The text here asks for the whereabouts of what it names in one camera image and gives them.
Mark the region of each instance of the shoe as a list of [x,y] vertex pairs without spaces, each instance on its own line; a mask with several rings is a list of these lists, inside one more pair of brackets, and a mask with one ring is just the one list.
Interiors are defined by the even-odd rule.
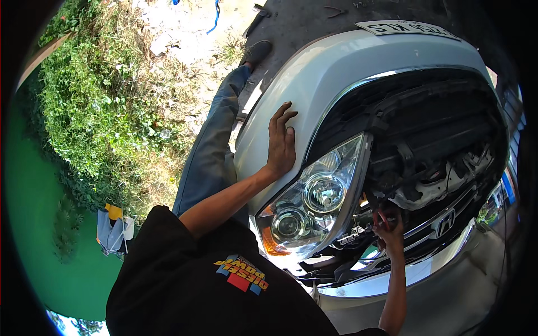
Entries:
[[254,43],[252,46],[247,47],[245,54],[239,64],[243,65],[245,62],[252,64],[252,70],[254,70],[260,63],[267,58],[273,44],[268,40],[262,40]]

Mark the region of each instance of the mechanic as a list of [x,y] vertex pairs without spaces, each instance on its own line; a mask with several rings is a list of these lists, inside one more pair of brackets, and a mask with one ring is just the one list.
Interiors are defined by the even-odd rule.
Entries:
[[[269,123],[267,164],[240,182],[226,169],[233,158],[227,146],[237,96],[271,49],[266,40],[254,44],[222,82],[185,164],[172,211],[155,206],[148,214],[110,292],[111,335],[338,335],[297,281],[258,253],[248,229],[247,202],[294,165],[294,129],[286,128],[297,115],[289,111],[291,102]],[[379,328],[356,335],[394,336],[404,323],[403,228],[396,217],[393,231],[374,228],[392,265]]]

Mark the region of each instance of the hand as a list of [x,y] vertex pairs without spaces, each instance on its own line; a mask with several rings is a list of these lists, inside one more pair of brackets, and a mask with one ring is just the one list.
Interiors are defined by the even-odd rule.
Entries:
[[402,222],[400,209],[387,209],[384,210],[384,214],[386,217],[395,217],[397,224],[392,231],[388,231],[382,225],[382,221],[379,222],[379,226],[374,226],[372,228],[376,236],[379,237],[378,246],[381,250],[385,249],[387,251],[387,255],[391,259],[391,262],[404,261],[404,224]]
[[276,181],[291,170],[295,164],[295,130],[286,128],[286,123],[297,115],[297,111],[287,111],[292,102],[286,102],[269,121],[269,156],[267,169]]

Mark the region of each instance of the blue jeans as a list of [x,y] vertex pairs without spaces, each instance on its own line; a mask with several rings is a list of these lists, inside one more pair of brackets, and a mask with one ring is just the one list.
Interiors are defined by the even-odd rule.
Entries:
[[[228,74],[211,103],[206,122],[194,141],[185,163],[178,195],[172,212],[180,216],[198,202],[237,182],[233,167],[233,153],[228,141],[239,111],[237,96],[250,76],[247,66],[240,66]],[[249,226],[247,206],[232,216]]]

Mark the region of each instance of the headlight assembly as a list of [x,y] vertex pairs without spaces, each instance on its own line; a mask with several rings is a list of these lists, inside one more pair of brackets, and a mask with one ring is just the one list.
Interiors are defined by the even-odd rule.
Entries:
[[268,255],[301,260],[330,244],[326,240],[334,239],[334,231],[342,228],[347,215],[340,214],[344,200],[362,187],[370,153],[366,138],[361,133],[306,167],[263,209],[256,225]]

